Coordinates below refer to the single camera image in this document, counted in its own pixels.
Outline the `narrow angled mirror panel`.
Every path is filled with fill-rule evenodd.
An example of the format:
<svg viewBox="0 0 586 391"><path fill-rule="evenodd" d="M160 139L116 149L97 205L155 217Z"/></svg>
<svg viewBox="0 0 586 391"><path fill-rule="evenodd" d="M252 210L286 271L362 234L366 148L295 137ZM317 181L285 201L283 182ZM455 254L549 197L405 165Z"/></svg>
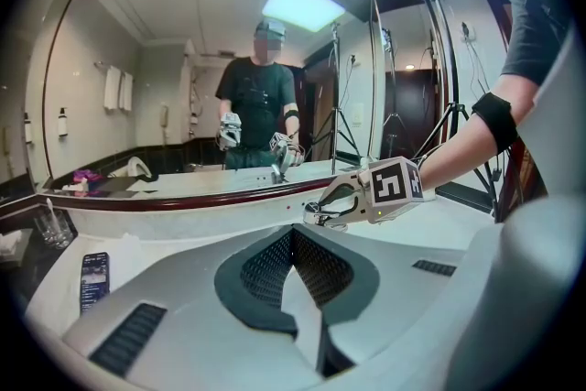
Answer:
<svg viewBox="0 0 586 391"><path fill-rule="evenodd" d="M28 70L53 0L16 0L0 27L0 205L32 192L25 149Z"/></svg>
<svg viewBox="0 0 586 391"><path fill-rule="evenodd" d="M453 136L444 118L459 99L455 51L441 0L374 0L384 108L380 158L413 157Z"/></svg>

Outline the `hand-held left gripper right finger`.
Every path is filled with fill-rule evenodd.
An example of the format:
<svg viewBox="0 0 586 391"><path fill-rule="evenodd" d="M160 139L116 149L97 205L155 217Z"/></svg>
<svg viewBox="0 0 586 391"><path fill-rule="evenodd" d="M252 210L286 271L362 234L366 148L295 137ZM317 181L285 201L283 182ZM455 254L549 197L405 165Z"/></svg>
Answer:
<svg viewBox="0 0 586 391"><path fill-rule="evenodd" d="M463 250L296 225L291 259L312 303L295 315L318 382L382 352L447 286Z"/></svg>

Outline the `black armband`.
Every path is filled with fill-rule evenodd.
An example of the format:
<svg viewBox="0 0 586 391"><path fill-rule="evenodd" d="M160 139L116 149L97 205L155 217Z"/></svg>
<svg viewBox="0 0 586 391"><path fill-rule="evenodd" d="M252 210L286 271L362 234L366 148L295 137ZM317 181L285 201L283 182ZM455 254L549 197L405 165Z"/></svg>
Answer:
<svg viewBox="0 0 586 391"><path fill-rule="evenodd" d="M515 119L511 104L491 92L484 94L472 107L488 127L497 150L497 155L506 151L517 140Z"/></svg>

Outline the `tray with white packets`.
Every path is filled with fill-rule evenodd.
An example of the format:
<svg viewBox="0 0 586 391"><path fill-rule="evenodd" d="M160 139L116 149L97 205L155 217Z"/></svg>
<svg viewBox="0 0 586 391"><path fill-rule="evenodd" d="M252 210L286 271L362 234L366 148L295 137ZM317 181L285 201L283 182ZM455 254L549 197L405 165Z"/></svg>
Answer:
<svg viewBox="0 0 586 391"><path fill-rule="evenodd" d="M0 265L9 263L19 265L24 258L31 234L31 229L0 234Z"/></svg>

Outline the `black smartphone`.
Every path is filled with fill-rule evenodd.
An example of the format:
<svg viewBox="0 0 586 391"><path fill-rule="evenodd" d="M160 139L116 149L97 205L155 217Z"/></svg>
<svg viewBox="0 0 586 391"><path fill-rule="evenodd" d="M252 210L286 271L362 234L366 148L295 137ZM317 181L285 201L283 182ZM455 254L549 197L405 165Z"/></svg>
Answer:
<svg viewBox="0 0 586 391"><path fill-rule="evenodd" d="M85 255L81 262L80 314L110 293L110 256L106 252Z"/></svg>

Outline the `black tripod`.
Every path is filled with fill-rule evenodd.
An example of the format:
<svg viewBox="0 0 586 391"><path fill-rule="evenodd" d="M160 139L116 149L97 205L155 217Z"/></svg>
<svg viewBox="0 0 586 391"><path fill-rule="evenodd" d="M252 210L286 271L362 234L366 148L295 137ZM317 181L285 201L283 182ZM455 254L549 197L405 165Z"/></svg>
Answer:
<svg viewBox="0 0 586 391"><path fill-rule="evenodd" d="M439 101L441 115L424 143L415 152L413 160L424 163L432 154L457 134L460 125L470 118L466 104L461 100L461 73L458 69L456 33L448 19L445 0L425 0L431 20L431 33L436 69L439 76ZM434 188L437 195L491 215L499 219L494 172L489 163L473 171L480 183L478 189L451 180Z"/></svg>

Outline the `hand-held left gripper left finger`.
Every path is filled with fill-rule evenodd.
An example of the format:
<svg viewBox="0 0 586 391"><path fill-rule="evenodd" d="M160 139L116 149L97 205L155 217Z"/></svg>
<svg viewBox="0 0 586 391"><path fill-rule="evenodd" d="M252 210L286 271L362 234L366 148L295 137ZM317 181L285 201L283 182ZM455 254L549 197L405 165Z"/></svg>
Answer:
<svg viewBox="0 0 586 391"><path fill-rule="evenodd" d="M89 363L109 379L109 389L307 391L321 385L290 335L249 328L215 291L223 261L276 232L240 234L162 258L80 316L63 341L90 359L146 304L164 313L142 350Z"/></svg>

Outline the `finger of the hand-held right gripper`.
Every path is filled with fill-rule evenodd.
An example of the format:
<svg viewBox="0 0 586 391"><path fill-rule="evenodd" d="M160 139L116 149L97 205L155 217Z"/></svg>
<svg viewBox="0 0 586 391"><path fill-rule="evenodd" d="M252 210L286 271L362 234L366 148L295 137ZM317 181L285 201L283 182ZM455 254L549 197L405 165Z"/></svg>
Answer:
<svg viewBox="0 0 586 391"><path fill-rule="evenodd" d="M321 208L320 225L345 230L351 223L368 219L367 206L362 196L353 195L324 204Z"/></svg>
<svg viewBox="0 0 586 391"><path fill-rule="evenodd" d="M364 200L364 186L359 172L348 172L335 177L321 194L318 205L325 207L345 198L355 198L359 202Z"/></svg>

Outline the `person's right forearm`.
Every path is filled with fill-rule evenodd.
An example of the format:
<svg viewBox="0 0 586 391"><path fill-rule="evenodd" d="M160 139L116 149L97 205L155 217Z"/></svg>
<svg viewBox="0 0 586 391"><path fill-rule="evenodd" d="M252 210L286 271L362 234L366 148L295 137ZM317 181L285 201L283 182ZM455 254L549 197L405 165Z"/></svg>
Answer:
<svg viewBox="0 0 586 391"><path fill-rule="evenodd" d="M509 114L519 125L533 108L538 89L538 85L528 78L502 75L492 94L510 104ZM481 117L473 114L453 138L421 165L422 189L433 190L473 171L495 156L497 144L489 127Z"/></svg>

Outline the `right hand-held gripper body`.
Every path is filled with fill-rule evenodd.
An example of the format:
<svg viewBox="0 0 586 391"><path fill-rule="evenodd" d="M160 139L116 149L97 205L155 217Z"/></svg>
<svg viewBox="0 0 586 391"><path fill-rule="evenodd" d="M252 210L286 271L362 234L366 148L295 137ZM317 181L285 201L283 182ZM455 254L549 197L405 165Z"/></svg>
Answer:
<svg viewBox="0 0 586 391"><path fill-rule="evenodd" d="M422 188L418 164L405 157L363 157L358 178L371 224L394 220L420 203L435 199L434 190Z"/></svg>

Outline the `person's dark shirt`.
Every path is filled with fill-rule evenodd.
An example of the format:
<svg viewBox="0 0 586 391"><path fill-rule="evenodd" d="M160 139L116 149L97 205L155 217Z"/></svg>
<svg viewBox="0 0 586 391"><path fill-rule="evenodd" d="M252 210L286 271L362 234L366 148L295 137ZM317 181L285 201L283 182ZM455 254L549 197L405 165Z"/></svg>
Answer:
<svg viewBox="0 0 586 391"><path fill-rule="evenodd" d="M567 0L509 0L512 29L503 74L536 85L547 78L567 36L572 13Z"/></svg>

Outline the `large wall mirror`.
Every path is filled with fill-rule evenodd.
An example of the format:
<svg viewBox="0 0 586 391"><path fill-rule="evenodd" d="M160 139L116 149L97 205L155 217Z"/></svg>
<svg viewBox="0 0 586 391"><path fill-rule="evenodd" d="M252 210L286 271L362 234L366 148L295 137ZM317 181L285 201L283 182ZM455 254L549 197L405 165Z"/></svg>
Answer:
<svg viewBox="0 0 586 391"><path fill-rule="evenodd" d="M45 190L181 198L325 179L380 150L374 0L71 0Z"/></svg>

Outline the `clear drinking glass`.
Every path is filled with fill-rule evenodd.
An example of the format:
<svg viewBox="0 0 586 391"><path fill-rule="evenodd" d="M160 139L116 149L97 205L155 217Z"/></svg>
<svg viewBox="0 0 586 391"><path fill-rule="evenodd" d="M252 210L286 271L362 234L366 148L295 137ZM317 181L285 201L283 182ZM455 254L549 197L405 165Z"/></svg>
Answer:
<svg viewBox="0 0 586 391"><path fill-rule="evenodd" d="M74 236L65 212L49 212L49 225L52 231L54 244L58 248L66 248L71 244Z"/></svg>
<svg viewBox="0 0 586 391"><path fill-rule="evenodd" d="M44 214L38 214L34 218L34 222L44 242L46 244L55 244L55 231L50 219Z"/></svg>

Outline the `white paper towel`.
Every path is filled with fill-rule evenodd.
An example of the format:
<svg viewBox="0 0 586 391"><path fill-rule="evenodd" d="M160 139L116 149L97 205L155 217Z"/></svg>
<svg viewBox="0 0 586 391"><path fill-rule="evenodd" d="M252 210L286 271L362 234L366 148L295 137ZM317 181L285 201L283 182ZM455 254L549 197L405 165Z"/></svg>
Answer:
<svg viewBox="0 0 586 391"><path fill-rule="evenodd" d="M140 239L131 234L114 240L110 256L110 289L117 290L145 270L145 257Z"/></svg>

